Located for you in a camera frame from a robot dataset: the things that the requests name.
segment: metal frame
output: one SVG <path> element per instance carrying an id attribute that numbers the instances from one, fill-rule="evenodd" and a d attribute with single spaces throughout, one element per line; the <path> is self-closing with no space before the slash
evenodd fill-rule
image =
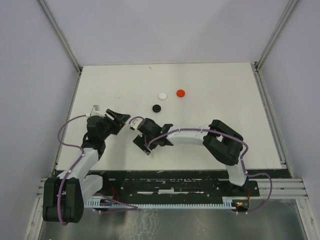
<path id="1" fill-rule="evenodd" d="M 296 204 L 300 213 L 305 234 L 309 240 L 320 239 L 320 229 L 309 199 L 297 199 Z"/>
<path id="2" fill-rule="evenodd" d="M 75 57 L 71 47 L 63 34 L 62 30 L 59 28 L 52 11 L 49 8 L 46 0 L 37 0 L 40 8 L 43 10 L 45 16 L 47 17 L 49 23 L 51 24 L 53 31 L 56 33 L 59 41 L 61 42 L 63 48 L 65 49 L 67 55 L 72 61 L 74 68 L 78 71 L 77 83 L 75 86 L 75 90 L 72 96 L 72 101 L 70 104 L 70 108 L 68 111 L 67 118 L 70 117 L 72 106 L 74 103 L 74 99 L 77 93 L 80 75 L 81 75 L 81 66 L 77 62 L 77 58 Z M 282 141 L 279 128 L 276 122 L 276 118 L 274 116 L 274 112 L 272 109 L 272 105 L 270 103 L 268 93 L 262 78 L 261 68 L 265 64 L 268 56 L 270 55 L 273 47 L 275 46 L 277 40 L 279 39 L 281 33 L 285 29 L 289 19 L 291 18 L 294 10 L 296 9 L 300 0 L 289 0 L 279 22 L 276 25 L 272 36 L 270 37 L 267 46 L 264 48 L 260 59 L 254 65 L 252 65 L 253 74 L 257 83 L 257 88 L 259 90 L 259 94 L 261 96 L 261 100 L 265 109 L 266 117 L 272 132 L 272 136 L 274 139 L 274 143 L 280 158 L 280 162 L 282 165 L 282 169 L 288 168 L 289 172 L 293 176 L 292 166 L 287 158 L 287 154 L 285 151 L 284 143 Z M 52 173 L 55 169 L 56 162 L 59 158 L 61 148 L 58 149 L 55 161 L 52 166 Z M 29 220 L 29 224 L 27 227 L 27 231 L 25 234 L 25 240 L 35 240 L 38 239 L 41 231 L 41 226 L 43 223 L 42 218 L 42 202 L 43 202 L 43 192 L 44 192 L 44 183 L 46 178 L 41 180 L 38 193 L 36 196 L 36 201 L 34 203 L 34 207 L 31 213 L 31 217 Z M 260 197 L 252 197 L 252 199 L 265 199 L 270 191 L 270 183 L 268 179 L 254 179 L 258 183 L 258 187 L 261 193 Z M 301 216 L 301 220 L 303 223 L 303 227 L 305 229 L 306 235 L 310 240 L 320 240 L 320 230 L 319 225 L 316 221 L 314 212 L 312 210 L 310 201 L 308 199 L 308 195 L 303 184 L 302 179 L 272 179 L 273 181 L 273 191 L 272 191 L 272 199 L 296 199 L 296 203 L 298 206 L 298 210 Z M 228 200 L 232 199 L 232 197 L 225 197 L 224 200 L 228 202 Z"/>
<path id="3" fill-rule="evenodd" d="M 73 108 L 73 106 L 74 106 L 75 98 L 76 98 L 77 91 L 78 91 L 78 87 L 79 87 L 79 82 L 80 82 L 81 74 L 82 74 L 82 72 L 78 72 L 78 74 L 77 74 L 76 84 L 75 84 L 75 87 L 74 87 L 74 90 L 73 90 L 73 95 L 72 95 L 72 98 L 71 98 L 71 103 L 70 103 L 70 106 L 69 106 L 69 109 L 68 109 L 67 116 L 66 116 L 66 118 L 65 118 L 65 122 L 70 119 L 71 111 L 72 111 L 72 108 Z M 67 129 L 68 129 L 68 126 L 66 126 L 66 127 L 62 130 L 62 136 L 61 136 L 61 140 L 62 140 L 62 141 L 65 139 Z M 52 163 L 52 167 L 51 167 L 51 171 L 50 171 L 51 176 L 54 174 L 54 172 L 55 172 L 55 170 L 56 170 L 56 167 L 57 167 L 57 165 L 58 165 L 58 160 L 59 160 L 59 157 L 60 157 L 61 150 L 62 150 L 62 145 L 59 144 L 59 147 L 58 147 L 58 149 L 57 149 L 57 151 L 56 151 L 56 154 L 55 154 L 55 159 L 54 159 L 54 161 L 53 161 L 53 163 Z"/>
<path id="4" fill-rule="evenodd" d="M 260 59 L 255 64 L 256 69 L 260 70 L 265 64 L 268 56 L 270 55 L 272 49 L 274 48 L 277 40 L 279 39 L 281 33 L 285 29 L 289 19 L 291 18 L 293 12 L 295 11 L 300 0 L 289 0 L 288 4 L 285 7 L 283 14 L 280 17 L 280 20 L 276 24 L 275 30 L 273 31 L 271 38 L 269 39 L 266 47 L 264 48 Z"/>
<path id="5" fill-rule="evenodd" d="M 67 55 L 69 56 L 74 68 L 77 70 L 78 73 L 81 72 L 81 66 L 79 65 L 77 58 L 73 51 L 71 50 L 71 47 L 68 43 L 68 40 L 66 39 L 64 33 L 59 28 L 57 21 L 52 13 L 52 11 L 49 8 L 49 5 L 46 0 L 36 0 L 39 3 L 40 8 L 43 10 L 44 15 L 48 19 L 50 25 L 53 28 L 53 31 L 55 32 L 57 38 L 61 42 L 64 50 L 66 51 Z"/>
<path id="6" fill-rule="evenodd" d="M 261 97 L 261 101 L 262 101 L 262 104 L 264 107 L 266 118 L 268 120 L 269 127 L 271 129 L 271 133 L 272 133 L 272 137 L 274 140 L 274 145 L 276 147 L 276 151 L 278 153 L 280 161 L 285 162 L 286 167 L 288 168 L 291 176 L 294 177 L 293 168 L 292 168 L 292 165 L 287 157 L 284 142 L 282 140 L 282 137 L 281 137 L 281 134 L 280 134 L 280 131 L 278 128 L 276 117 L 274 115 L 274 111 L 272 109 L 270 99 L 268 97 L 266 85 L 263 81 L 261 71 L 257 70 L 255 65 L 251 65 L 251 66 L 252 66 L 253 75 L 254 75 L 254 78 L 256 81 L 256 85 L 257 85 L 258 91 L 260 93 L 260 97 Z"/>
<path id="7" fill-rule="evenodd" d="M 24 237 L 24 240 L 36 240 L 39 238 L 41 233 L 41 226 L 43 223 L 42 218 L 42 202 L 43 202 L 43 193 L 44 193 L 44 184 L 45 184 L 46 178 L 41 179 L 41 183 L 36 195 L 36 201 L 34 203 L 34 207 L 31 213 L 30 221 L 27 227 L 27 231 Z M 270 182 L 268 179 L 252 179 L 252 181 L 257 181 L 259 191 L 261 196 L 259 197 L 251 197 L 250 199 L 266 199 L 269 191 L 270 191 Z M 317 225 L 317 222 L 315 220 L 315 216 L 312 212 L 311 205 L 308 200 L 308 195 L 305 189 L 305 185 L 302 181 L 302 179 L 278 179 L 273 178 L 273 190 L 272 190 L 272 196 L 271 199 L 274 200 L 283 200 L 283 199 L 297 199 L 297 204 L 299 207 L 299 212 L 301 215 L 301 219 L 303 222 L 304 229 L 307 233 L 308 239 L 310 240 L 317 240 L 320 239 L 320 237 L 315 238 L 315 236 L 319 235 L 319 228 Z M 231 199 L 234 199 L 234 197 L 224 197 L 224 202 L 226 205 L 218 206 L 218 205 L 205 205 L 205 204 L 199 204 L 194 206 L 183 206 L 183 205 L 167 205 L 167 206 L 161 206 L 161 209 L 231 209 L 228 208 L 228 202 Z M 159 206 L 153 205 L 153 206 L 140 206 L 145 208 L 157 208 L 159 209 Z"/>

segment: metal floor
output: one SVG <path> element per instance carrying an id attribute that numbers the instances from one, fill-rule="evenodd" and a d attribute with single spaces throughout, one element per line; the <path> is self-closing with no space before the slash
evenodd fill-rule
<path id="1" fill-rule="evenodd" d="M 251 206 L 261 204 L 252 200 Z M 230 210 L 143 209 L 100 215 L 79 223 L 44 222 L 40 240 L 307 240 L 295 200 L 271 200 L 252 215 Z"/>

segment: black bracket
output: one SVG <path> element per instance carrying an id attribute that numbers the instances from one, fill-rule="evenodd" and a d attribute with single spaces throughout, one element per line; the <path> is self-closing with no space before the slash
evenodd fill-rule
<path id="1" fill-rule="evenodd" d="M 220 120 L 213 120 L 209 127 L 211 130 L 228 134 L 242 141 L 244 140 L 239 133 Z M 243 149 L 242 144 L 227 137 L 222 137 L 222 141 L 219 141 L 217 139 L 219 136 L 218 134 L 208 132 L 208 134 L 203 137 L 202 144 L 220 163 L 229 166 L 236 165 L 239 162 L 239 155 Z"/>
<path id="2" fill-rule="evenodd" d="M 45 221 L 59 222 L 57 195 L 61 181 L 58 177 L 49 177 L 44 183 L 42 217 Z M 79 179 L 66 179 L 62 191 L 65 191 L 60 202 L 62 219 L 66 223 L 78 223 L 84 213 Z"/>

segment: white bottle cap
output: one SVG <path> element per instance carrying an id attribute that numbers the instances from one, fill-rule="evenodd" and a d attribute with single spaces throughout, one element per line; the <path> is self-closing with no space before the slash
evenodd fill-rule
<path id="1" fill-rule="evenodd" d="M 167 94 L 165 94 L 164 92 L 159 93 L 158 98 L 160 100 L 166 100 L 167 99 Z"/>

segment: black bottle cap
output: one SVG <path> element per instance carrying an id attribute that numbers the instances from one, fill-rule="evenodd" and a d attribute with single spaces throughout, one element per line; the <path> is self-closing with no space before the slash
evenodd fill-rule
<path id="1" fill-rule="evenodd" d="M 152 111 L 154 111 L 155 113 L 158 113 L 161 111 L 161 106 L 156 104 L 152 107 Z"/>

